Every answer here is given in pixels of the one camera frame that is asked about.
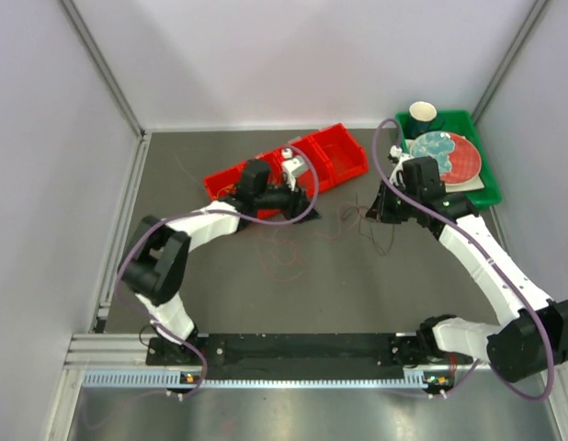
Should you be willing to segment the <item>red four-compartment bin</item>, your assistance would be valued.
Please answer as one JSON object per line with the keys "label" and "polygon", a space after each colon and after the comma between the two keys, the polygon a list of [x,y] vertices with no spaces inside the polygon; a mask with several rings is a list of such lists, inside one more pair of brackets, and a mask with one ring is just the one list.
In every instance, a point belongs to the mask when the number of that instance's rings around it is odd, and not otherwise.
{"label": "red four-compartment bin", "polygon": [[[342,123],[297,138],[291,142],[291,145],[301,150],[312,162],[319,179],[320,194],[364,175],[369,170],[365,150]],[[269,184],[284,183],[280,166],[282,149],[283,145],[252,158],[264,160],[269,164]],[[226,196],[228,192],[235,190],[235,184],[242,177],[247,161],[202,178],[203,186],[211,200]],[[314,193],[312,172],[309,170],[304,173],[298,179],[298,183],[307,190],[311,198]]]}

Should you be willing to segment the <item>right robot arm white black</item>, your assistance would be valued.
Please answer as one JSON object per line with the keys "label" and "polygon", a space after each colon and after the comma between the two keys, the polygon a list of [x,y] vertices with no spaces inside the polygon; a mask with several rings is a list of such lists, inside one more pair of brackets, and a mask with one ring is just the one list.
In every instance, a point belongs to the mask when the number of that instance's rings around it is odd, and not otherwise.
{"label": "right robot arm white black", "polygon": [[515,383],[568,361],[568,300],[534,284],[490,233],[469,198],[447,192],[437,161],[400,153],[383,177],[368,217],[387,224],[416,221],[455,256],[488,299],[497,323],[453,314],[425,320],[419,353],[432,364],[451,353],[487,362]]}

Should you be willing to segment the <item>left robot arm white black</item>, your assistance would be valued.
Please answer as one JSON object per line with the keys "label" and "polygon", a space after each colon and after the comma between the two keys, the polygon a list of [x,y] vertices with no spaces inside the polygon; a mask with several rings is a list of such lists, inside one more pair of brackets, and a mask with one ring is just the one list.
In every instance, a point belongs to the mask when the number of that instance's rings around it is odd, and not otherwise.
{"label": "left robot arm white black", "polygon": [[250,160],[233,192],[184,215],[163,220],[145,217],[131,237],[115,283],[124,283],[144,306],[150,325],[167,341],[166,353],[178,364],[192,362],[199,351],[194,338],[197,326],[179,294],[189,254],[252,223],[270,224],[259,218],[264,210],[276,210],[284,217],[271,222],[273,226],[319,216],[314,208],[319,180],[312,162],[299,154],[283,160],[281,168],[283,182],[270,184],[269,164]]}

